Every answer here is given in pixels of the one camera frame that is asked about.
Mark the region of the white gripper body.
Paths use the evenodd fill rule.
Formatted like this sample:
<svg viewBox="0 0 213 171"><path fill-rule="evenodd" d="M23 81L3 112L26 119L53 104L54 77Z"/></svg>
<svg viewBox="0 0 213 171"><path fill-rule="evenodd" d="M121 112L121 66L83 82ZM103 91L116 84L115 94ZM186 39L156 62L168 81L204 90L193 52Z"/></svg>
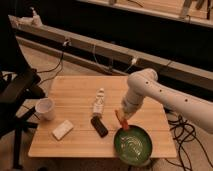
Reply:
<svg viewBox="0 0 213 171"><path fill-rule="evenodd" d="M127 92L122 99L121 118L130 119L142 106L144 97L135 92Z"/></svg>

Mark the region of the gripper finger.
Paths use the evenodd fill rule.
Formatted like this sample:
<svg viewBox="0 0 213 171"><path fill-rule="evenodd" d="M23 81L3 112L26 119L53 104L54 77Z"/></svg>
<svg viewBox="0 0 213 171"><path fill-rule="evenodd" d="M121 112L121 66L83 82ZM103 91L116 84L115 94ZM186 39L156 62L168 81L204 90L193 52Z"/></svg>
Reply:
<svg viewBox="0 0 213 171"><path fill-rule="evenodd" d="M118 110L115 110L115 115L116 115L116 117L117 117L119 122L122 121L122 117L121 117L121 115L120 115Z"/></svg>
<svg viewBox="0 0 213 171"><path fill-rule="evenodd" d="M123 122L128 125L129 124L129 119L124 118Z"/></svg>

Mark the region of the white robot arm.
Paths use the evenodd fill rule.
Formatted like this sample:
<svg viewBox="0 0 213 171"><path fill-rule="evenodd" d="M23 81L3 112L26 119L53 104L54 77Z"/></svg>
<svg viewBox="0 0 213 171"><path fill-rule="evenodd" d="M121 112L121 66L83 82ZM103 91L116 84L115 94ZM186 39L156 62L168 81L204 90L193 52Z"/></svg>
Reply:
<svg viewBox="0 0 213 171"><path fill-rule="evenodd" d="M145 97L150 97L213 134L213 102L166 87L159 84L157 79L157 72L151 68L128 76L128 91L122 99L121 108L116 111L121 124L141 108Z"/></svg>

